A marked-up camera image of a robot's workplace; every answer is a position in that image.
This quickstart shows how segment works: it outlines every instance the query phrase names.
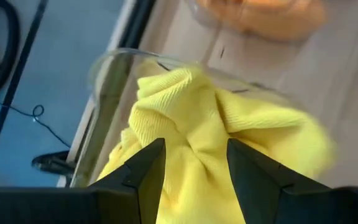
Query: black wire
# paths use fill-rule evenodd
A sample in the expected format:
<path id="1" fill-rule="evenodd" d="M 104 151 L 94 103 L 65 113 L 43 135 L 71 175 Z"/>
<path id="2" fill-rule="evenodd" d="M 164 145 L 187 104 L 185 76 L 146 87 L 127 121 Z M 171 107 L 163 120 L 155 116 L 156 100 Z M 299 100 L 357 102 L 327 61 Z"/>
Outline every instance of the black wire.
<path id="1" fill-rule="evenodd" d="M 16 112 L 18 112 L 19 114 L 21 115 L 24 115 L 24 116 L 28 116 L 28 117 L 31 117 L 34 119 L 35 122 L 37 122 L 38 124 L 40 124 L 41 126 L 45 127 L 46 129 L 48 129 L 48 131 L 53 135 L 55 136 L 55 138 L 57 138 L 62 144 L 64 144 L 66 147 L 68 148 L 71 148 L 71 146 L 69 144 L 67 144 L 66 141 L 64 141 L 59 135 L 57 135 L 53 130 L 52 128 L 50 128 L 48 125 L 46 125 L 45 123 L 41 122 L 39 120 L 39 118 L 44 114 L 45 112 L 45 108 L 44 106 L 42 105 L 36 105 L 33 110 L 32 110 L 32 114 L 29 114 L 29 113 L 26 113 L 26 112 L 23 112 L 19 109 L 16 109 L 15 107 L 13 106 L 7 106 L 7 105 L 3 105 L 2 103 L 0 103 L 0 106 L 2 107 L 5 107 L 5 108 L 9 108 L 9 109 L 12 109 Z"/>

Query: microfiber cloth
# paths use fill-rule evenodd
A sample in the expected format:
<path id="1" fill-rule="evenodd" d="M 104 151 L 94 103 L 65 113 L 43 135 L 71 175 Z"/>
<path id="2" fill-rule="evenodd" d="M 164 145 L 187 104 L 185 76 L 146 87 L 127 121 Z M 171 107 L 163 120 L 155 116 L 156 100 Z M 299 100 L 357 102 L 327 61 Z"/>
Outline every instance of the microfiber cloth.
<path id="1" fill-rule="evenodd" d="M 200 68 L 140 78 L 138 85 L 129 127 L 99 178 L 165 138 L 157 223 L 245 222 L 227 164 L 229 138 L 308 177 L 331 162 L 331 141 L 306 113 L 216 88 Z"/>

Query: black hose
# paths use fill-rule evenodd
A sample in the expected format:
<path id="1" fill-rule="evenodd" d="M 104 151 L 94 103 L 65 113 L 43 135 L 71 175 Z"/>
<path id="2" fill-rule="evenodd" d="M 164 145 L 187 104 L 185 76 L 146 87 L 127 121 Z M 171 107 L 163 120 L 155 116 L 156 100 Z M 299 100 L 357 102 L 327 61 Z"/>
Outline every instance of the black hose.
<path id="1" fill-rule="evenodd" d="M 6 0 L 0 0 L 0 8 L 5 12 L 8 21 L 8 39 L 4 57 L 0 64 L 0 89 L 4 86 L 13 65 L 16 60 L 17 51 L 19 50 L 19 18 L 14 7 Z"/>

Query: blue surface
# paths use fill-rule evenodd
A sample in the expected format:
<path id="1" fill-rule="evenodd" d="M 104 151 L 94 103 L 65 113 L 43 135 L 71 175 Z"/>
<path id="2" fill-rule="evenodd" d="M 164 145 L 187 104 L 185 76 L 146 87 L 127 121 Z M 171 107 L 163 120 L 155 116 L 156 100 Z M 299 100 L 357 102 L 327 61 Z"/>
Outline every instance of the blue surface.
<path id="1" fill-rule="evenodd" d="M 27 33 L 38 1 L 11 2 Z M 71 142 L 90 94 L 88 70 L 105 51 L 122 4 L 50 0 L 12 105 L 29 113 L 44 105 L 41 120 Z M 67 148 L 45 128 L 10 110 L 0 136 L 0 186 L 55 186 L 56 175 L 41 173 L 30 162 L 62 150 Z"/>

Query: clear plastic container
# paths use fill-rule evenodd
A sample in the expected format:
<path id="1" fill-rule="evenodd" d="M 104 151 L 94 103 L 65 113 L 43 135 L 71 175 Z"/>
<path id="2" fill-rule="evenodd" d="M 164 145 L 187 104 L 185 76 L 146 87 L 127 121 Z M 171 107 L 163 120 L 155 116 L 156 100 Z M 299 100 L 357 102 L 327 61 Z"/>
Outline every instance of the clear plastic container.
<path id="1" fill-rule="evenodd" d="M 303 40 L 326 22 L 323 0 L 186 0 L 196 19 L 277 41 Z"/>
<path id="2" fill-rule="evenodd" d="M 148 62 L 158 62 L 159 66 L 149 67 Z M 185 63 L 134 49 L 115 50 L 101 57 L 91 69 L 96 107 L 84 138 L 72 187 L 85 187 L 93 183 L 107 163 L 109 153 L 120 141 L 121 131 L 128 127 L 132 105 L 137 101 L 137 79 L 189 65 L 200 67 L 217 87 L 235 94 L 301 108 L 294 100 L 275 90 L 247 83 L 197 63 Z"/>

